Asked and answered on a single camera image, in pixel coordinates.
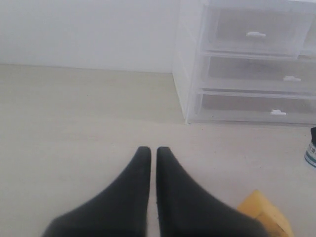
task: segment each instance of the white drawer handle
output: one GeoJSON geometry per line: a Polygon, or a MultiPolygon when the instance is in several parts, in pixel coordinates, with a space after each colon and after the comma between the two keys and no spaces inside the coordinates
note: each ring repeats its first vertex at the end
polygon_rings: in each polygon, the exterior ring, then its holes
{"type": "Polygon", "coordinates": [[[255,38],[265,38],[267,35],[260,32],[250,31],[247,33],[248,37],[255,37],[255,38]]]}
{"type": "Polygon", "coordinates": [[[300,78],[296,78],[294,76],[286,76],[285,78],[283,78],[283,81],[297,81],[297,82],[300,82],[302,80],[300,78]]]}
{"type": "Polygon", "coordinates": [[[286,115],[286,113],[282,112],[281,110],[272,110],[271,115],[284,116],[284,115],[286,115]]]}

